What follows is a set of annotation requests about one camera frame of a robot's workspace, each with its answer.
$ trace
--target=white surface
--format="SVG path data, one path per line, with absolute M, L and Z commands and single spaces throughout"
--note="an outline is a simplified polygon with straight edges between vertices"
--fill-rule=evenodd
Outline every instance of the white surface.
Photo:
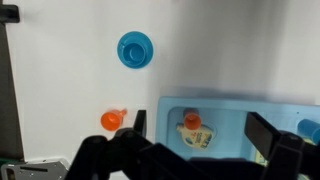
M 7 26 L 26 160 L 69 162 L 100 116 L 148 110 L 154 139 L 162 95 L 317 104 L 319 0 L 5 0 L 21 10 Z M 129 31 L 147 34 L 141 70 L 116 54 Z

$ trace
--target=cup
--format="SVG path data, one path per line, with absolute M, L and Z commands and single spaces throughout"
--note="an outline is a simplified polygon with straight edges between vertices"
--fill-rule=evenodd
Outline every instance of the cup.
M 198 110 L 196 109 L 186 109 L 183 112 L 184 115 L 184 127 L 189 130 L 196 130 L 201 127 L 201 118 L 199 116 Z
M 120 61 L 132 69 L 143 68 L 153 56 L 151 40 L 143 33 L 132 31 L 123 35 L 118 43 L 117 53 Z
M 309 119 L 303 119 L 298 124 L 298 134 L 312 140 L 318 144 L 320 140 L 320 124 Z
M 101 116 L 101 125 L 104 129 L 108 131 L 115 131 L 119 129 L 122 124 L 123 116 L 127 114 L 127 110 L 111 110 L 104 113 Z

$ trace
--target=light blue tray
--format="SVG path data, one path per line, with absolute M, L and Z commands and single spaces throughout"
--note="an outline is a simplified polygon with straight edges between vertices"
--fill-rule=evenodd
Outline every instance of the light blue tray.
M 181 134 L 176 130 L 177 123 L 183 123 L 183 111 L 186 108 L 198 109 L 202 124 L 217 131 L 217 136 L 206 150 L 185 145 Z M 256 150 L 244 134 L 246 114 L 250 111 L 258 112 L 278 130 L 293 133 L 296 133 L 297 124 L 302 119 L 320 122 L 319 106 L 161 97 L 158 104 L 156 142 L 164 144 L 185 159 L 242 157 L 254 160 Z

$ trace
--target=blue plastic cup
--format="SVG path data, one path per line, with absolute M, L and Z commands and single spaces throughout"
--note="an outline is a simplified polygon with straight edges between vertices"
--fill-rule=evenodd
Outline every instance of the blue plastic cup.
M 133 69 L 143 68 L 152 59 L 153 46 L 151 40 L 141 32 L 129 32 L 121 37 L 117 52 L 120 61 Z
M 313 143 L 318 144 L 320 140 L 320 124 L 304 119 L 298 124 L 298 133 L 311 139 Z

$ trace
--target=orange object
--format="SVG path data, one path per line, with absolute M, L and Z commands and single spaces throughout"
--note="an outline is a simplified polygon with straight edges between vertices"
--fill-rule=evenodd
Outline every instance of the orange object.
M 195 112 L 187 112 L 184 116 L 184 126 L 189 130 L 196 130 L 201 127 L 201 119 Z
M 127 114 L 127 110 L 122 111 L 112 110 L 104 113 L 101 116 L 101 125 L 108 131 L 115 131 L 119 129 L 122 124 L 123 116 Z

